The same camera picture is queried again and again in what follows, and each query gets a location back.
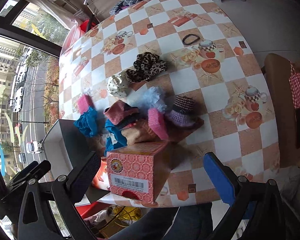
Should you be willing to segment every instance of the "person's leg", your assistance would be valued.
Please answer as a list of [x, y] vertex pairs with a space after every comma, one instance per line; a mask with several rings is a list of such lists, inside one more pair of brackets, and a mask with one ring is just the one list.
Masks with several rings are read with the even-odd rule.
[[139, 221], [122, 229], [109, 240], [160, 240], [171, 226], [178, 208], [152, 208]]
[[163, 240], [204, 240], [212, 231], [212, 203], [180, 207]]

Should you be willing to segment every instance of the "sticker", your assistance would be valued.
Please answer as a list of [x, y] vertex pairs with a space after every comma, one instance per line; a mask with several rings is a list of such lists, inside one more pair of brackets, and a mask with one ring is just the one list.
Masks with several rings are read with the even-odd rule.
[[121, 161], [119, 161], [118, 159], [113, 159], [110, 163], [111, 165], [111, 168], [114, 172], [121, 172], [123, 170], [123, 166], [122, 166], [122, 163]]
[[146, 179], [130, 178], [113, 173], [110, 174], [110, 177], [112, 185], [148, 193], [148, 180]]
[[247, 48], [246, 44], [244, 44], [244, 41], [239, 41], [239, 45], [241, 46], [242, 49]]

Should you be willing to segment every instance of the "pink box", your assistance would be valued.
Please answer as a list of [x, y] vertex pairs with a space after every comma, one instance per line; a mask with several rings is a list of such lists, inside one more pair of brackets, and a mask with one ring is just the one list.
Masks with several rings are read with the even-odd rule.
[[112, 193], [153, 203], [171, 172], [169, 142], [135, 143], [107, 152]]
[[83, 94], [81, 97], [79, 97], [79, 99], [77, 101], [77, 105], [78, 105], [80, 114], [87, 112], [89, 109], [89, 106], [92, 106], [94, 108], [91, 97], [86, 94]]

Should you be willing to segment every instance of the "road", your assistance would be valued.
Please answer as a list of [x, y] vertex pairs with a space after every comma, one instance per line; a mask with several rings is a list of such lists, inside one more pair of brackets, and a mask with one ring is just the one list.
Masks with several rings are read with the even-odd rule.
[[[44, 109], [43, 109], [43, 95], [46, 79], [47, 64], [39, 64], [36, 68], [29, 68], [24, 85], [25, 92], [23, 96], [23, 107], [20, 111], [21, 119], [23, 121], [44, 122]], [[31, 141], [40, 141], [45, 137], [45, 129], [43, 123], [22, 123], [23, 130], [26, 129], [25, 141], [22, 143], [26, 149], [26, 143]], [[29, 154], [26, 153], [27, 164], [34, 160], [42, 162], [45, 160], [44, 153]]]

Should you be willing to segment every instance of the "knitted hat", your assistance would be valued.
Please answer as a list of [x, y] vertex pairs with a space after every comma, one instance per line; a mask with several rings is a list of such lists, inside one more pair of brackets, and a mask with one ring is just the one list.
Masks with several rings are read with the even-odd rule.
[[180, 127], [191, 127], [195, 124], [195, 122], [189, 115], [178, 113], [175, 110], [172, 110], [169, 114], [166, 115], [166, 117], [176, 126]]
[[118, 125], [127, 116], [138, 112], [139, 109], [137, 107], [131, 107], [127, 103], [118, 100], [105, 110], [105, 116], [109, 118], [111, 123]]
[[189, 114], [194, 109], [194, 104], [191, 98], [176, 96], [172, 109], [180, 114]]

